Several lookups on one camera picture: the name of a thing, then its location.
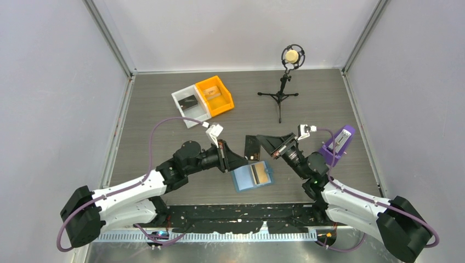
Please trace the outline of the blue card holder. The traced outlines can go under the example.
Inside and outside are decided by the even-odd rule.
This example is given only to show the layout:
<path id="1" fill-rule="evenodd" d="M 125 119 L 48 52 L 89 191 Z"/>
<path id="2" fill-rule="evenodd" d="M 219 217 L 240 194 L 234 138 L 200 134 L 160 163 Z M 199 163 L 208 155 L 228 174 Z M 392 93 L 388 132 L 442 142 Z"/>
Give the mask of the blue card holder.
<path id="1" fill-rule="evenodd" d="M 274 183 L 273 169 L 271 168 L 271 166 L 269 165 L 267 161 L 260 161 L 260 162 L 264 162 L 266 164 L 270 182 L 267 184 L 261 184 L 261 185 L 257 185 L 254 182 L 251 166 L 255 163 L 259 163 L 259 162 L 255 162 L 255 163 L 243 166 L 243 167 L 239 167 L 231 172 L 232 180 L 233 180 L 236 192 L 239 193 L 239 192 L 243 192 L 247 190 L 252 190 L 255 188 L 271 185 Z"/>

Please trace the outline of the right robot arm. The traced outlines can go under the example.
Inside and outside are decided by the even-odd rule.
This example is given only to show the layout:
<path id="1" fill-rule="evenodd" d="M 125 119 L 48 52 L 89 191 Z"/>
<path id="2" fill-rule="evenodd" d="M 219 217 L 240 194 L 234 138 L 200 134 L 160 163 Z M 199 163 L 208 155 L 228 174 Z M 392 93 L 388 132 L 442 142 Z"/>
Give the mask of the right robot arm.
<path id="1" fill-rule="evenodd" d="M 257 139 L 272 158 L 283 159 L 304 180 L 302 188 L 314 201 L 311 216 L 318 224 L 337 222 L 360 230 L 403 262 L 415 262 L 423 249 L 437 245 L 429 242 L 438 239 L 437 233 L 405 198 L 379 198 L 343 185 L 329 176 L 324 155 L 303 154 L 293 133 Z"/>

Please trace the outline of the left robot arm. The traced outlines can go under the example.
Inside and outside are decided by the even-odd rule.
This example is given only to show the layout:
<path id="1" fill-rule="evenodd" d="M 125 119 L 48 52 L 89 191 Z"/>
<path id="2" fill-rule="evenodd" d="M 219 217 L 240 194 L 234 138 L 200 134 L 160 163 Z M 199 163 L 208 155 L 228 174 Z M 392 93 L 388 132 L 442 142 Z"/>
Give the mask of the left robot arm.
<path id="1" fill-rule="evenodd" d="M 141 177 L 94 191 L 87 185 L 81 186 L 60 212 L 63 225 L 57 247 L 66 251 L 61 245 L 63 233 L 67 234 L 71 248 L 79 248 L 113 228 L 138 223 L 161 227 L 168 220 L 161 196 L 187 184 L 189 175 L 212 168 L 227 173 L 247 164 L 246 158 L 234 153 L 224 140 L 207 150 L 196 141 L 186 141 L 172 158 Z"/>

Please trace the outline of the gold credit card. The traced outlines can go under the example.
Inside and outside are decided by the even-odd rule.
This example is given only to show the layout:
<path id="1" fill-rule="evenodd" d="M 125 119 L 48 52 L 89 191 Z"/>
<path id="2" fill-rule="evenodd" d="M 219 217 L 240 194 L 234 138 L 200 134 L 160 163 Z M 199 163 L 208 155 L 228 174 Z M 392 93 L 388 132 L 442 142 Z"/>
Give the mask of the gold credit card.
<path id="1" fill-rule="evenodd" d="M 270 182 L 266 164 L 264 162 L 255 163 L 251 166 L 254 182 L 257 185 L 267 184 Z"/>

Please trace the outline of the card in orange bin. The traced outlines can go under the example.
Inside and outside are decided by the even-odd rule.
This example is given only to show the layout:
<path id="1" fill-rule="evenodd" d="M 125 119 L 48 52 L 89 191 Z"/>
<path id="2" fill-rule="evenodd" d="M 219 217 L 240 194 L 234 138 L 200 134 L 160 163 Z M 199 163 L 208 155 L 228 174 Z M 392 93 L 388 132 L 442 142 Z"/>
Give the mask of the card in orange bin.
<path id="1" fill-rule="evenodd" d="M 206 100 L 212 100 L 214 98 L 221 96 L 221 94 L 222 93 L 217 85 L 214 85 L 212 87 L 209 87 L 203 90 L 203 95 L 206 98 Z"/>

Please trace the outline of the black tripod mic stand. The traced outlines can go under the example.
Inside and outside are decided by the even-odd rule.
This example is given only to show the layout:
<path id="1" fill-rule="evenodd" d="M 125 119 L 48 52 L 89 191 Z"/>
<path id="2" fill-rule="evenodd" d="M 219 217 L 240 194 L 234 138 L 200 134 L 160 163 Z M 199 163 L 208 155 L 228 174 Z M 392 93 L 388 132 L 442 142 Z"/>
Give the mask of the black tripod mic stand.
<path id="1" fill-rule="evenodd" d="M 273 98 L 275 100 L 275 102 L 278 105 L 279 123 L 282 123 L 282 115 L 281 115 L 281 104 L 282 104 L 282 102 L 284 100 L 286 100 L 287 98 L 289 98 L 290 96 L 298 96 L 299 95 L 299 93 L 293 93 L 293 94 L 284 93 L 284 89 L 285 89 L 285 86 L 286 86 L 287 82 L 290 82 L 291 79 L 292 79 L 292 77 L 290 76 L 290 72 L 291 72 L 291 70 L 285 70 L 285 73 L 280 78 L 280 82 L 281 82 L 280 89 L 275 94 L 262 93 L 262 92 L 257 93 L 258 96 L 270 96 L 271 98 Z"/>

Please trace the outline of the orange plastic bin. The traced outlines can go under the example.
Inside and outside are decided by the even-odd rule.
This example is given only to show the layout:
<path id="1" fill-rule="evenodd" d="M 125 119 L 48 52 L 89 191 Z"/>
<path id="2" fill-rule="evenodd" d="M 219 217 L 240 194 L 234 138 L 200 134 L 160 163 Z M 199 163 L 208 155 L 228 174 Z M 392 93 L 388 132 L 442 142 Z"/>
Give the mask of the orange plastic bin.
<path id="1" fill-rule="evenodd" d="M 219 76 L 213 76 L 195 85 L 212 117 L 234 109 L 233 97 Z"/>

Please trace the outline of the purple metronome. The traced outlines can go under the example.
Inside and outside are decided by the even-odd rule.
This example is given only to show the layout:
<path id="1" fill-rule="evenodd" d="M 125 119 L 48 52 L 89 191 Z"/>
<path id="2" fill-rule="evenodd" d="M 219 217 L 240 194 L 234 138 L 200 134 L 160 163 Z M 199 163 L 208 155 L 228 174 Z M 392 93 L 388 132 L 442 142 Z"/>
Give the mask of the purple metronome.
<path id="1" fill-rule="evenodd" d="M 334 139 L 330 137 L 323 143 L 318 153 L 322 154 L 326 164 L 335 167 L 338 161 L 346 153 L 356 129 L 350 125 L 345 125 L 334 134 Z"/>

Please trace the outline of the white plastic bin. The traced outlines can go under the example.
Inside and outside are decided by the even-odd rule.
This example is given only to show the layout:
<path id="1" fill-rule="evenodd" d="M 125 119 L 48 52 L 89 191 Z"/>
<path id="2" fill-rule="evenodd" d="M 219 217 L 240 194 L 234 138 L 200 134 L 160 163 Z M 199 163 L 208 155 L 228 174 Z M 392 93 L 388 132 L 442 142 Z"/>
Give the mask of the white plastic bin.
<path id="1" fill-rule="evenodd" d="M 191 118 L 200 122 L 212 118 L 207 107 L 207 101 L 203 98 L 195 84 L 171 94 L 174 103 L 182 117 Z"/>

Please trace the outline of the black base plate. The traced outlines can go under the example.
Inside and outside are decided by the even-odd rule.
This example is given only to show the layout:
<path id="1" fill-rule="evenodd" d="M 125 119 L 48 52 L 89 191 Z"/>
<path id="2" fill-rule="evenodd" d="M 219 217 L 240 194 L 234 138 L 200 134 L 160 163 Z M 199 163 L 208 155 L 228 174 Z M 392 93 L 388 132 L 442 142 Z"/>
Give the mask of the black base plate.
<path id="1" fill-rule="evenodd" d="M 303 233 L 308 227 L 333 227 L 319 220 L 311 203 L 171 205 L 142 227 L 171 228 L 175 233 Z"/>

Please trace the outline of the microphone with shock mount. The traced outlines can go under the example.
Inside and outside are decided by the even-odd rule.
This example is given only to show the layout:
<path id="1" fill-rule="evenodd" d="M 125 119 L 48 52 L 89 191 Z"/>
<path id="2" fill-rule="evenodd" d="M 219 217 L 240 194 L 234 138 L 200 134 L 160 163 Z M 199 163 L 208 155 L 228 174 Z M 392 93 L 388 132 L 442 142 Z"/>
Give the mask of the microphone with shock mount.
<path id="1" fill-rule="evenodd" d="M 281 54 L 281 63 L 286 71 L 299 69 L 305 62 L 305 51 L 299 44 L 288 45 Z"/>

